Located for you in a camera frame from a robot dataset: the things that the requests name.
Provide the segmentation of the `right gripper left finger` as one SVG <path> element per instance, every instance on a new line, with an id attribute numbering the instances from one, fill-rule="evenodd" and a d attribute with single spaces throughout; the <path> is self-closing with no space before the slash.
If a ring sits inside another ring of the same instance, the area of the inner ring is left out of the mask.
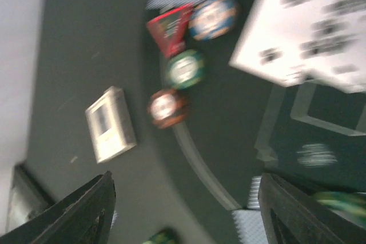
<path id="1" fill-rule="evenodd" d="M 116 190 L 110 171 L 98 175 L 1 243 L 108 243 Z"/>

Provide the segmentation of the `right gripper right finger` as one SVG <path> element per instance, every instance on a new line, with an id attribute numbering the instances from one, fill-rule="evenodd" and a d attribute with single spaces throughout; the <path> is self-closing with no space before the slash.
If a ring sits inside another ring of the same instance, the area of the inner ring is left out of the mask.
<path id="1" fill-rule="evenodd" d="M 319 186 L 293 185 L 273 173 L 262 175 L 258 200 L 269 243 L 365 243 L 365 228 L 318 203 Z"/>

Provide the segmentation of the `cards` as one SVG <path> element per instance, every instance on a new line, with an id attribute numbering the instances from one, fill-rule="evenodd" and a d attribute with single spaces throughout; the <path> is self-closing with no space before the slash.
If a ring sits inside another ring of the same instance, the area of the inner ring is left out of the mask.
<path id="1" fill-rule="evenodd" d="M 249 189 L 248 202 L 246 206 L 249 210 L 260 210 L 258 192 L 260 188 L 261 179 L 262 176 L 255 176 L 252 178 Z"/>

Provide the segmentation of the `white playing card box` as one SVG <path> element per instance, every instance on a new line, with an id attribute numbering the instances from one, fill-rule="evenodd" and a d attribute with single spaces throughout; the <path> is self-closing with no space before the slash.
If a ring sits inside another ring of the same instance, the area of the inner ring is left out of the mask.
<path id="1" fill-rule="evenodd" d="M 107 162 L 137 145 L 124 91 L 109 87 L 85 111 L 97 163 Z"/>

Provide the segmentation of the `brown chips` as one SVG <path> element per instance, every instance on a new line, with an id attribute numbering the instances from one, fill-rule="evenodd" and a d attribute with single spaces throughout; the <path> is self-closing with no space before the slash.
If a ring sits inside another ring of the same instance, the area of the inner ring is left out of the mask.
<path id="1" fill-rule="evenodd" d="M 188 115 L 188 96 L 176 89 L 165 88 L 150 97 L 147 111 L 159 129 L 165 129 L 185 120 Z"/>

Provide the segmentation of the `green poker chips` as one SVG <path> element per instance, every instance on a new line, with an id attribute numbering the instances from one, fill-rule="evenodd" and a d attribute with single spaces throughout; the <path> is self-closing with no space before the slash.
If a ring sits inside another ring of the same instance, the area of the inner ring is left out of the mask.
<path id="1" fill-rule="evenodd" d="M 188 89 L 206 75 L 206 62 L 203 54 L 197 50 L 189 49 L 171 58 L 166 65 L 166 83 L 174 89 Z"/>

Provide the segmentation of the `red triangular marker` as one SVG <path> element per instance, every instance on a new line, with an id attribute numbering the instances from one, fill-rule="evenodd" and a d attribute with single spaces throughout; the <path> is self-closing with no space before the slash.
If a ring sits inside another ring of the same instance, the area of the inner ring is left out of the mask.
<path id="1" fill-rule="evenodd" d="M 192 4 L 185 4 L 146 23 L 150 35 L 166 58 L 171 58 L 184 51 L 184 35 L 192 10 Z"/>

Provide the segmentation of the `blue chips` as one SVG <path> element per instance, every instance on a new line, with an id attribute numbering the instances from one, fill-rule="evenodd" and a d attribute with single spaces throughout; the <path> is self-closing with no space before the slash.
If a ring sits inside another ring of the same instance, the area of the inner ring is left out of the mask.
<path id="1" fill-rule="evenodd" d="M 206 0 L 193 9 L 188 29 L 197 41 L 214 39 L 229 32 L 237 16 L 236 0 Z"/>

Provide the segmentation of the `green poker chip stack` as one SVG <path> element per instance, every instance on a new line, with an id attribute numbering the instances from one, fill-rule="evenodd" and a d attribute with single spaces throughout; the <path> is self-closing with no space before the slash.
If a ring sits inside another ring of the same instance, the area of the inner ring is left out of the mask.
<path id="1" fill-rule="evenodd" d="M 170 228 L 165 228 L 153 234 L 143 244 L 178 244 L 178 242 L 175 232 Z"/>

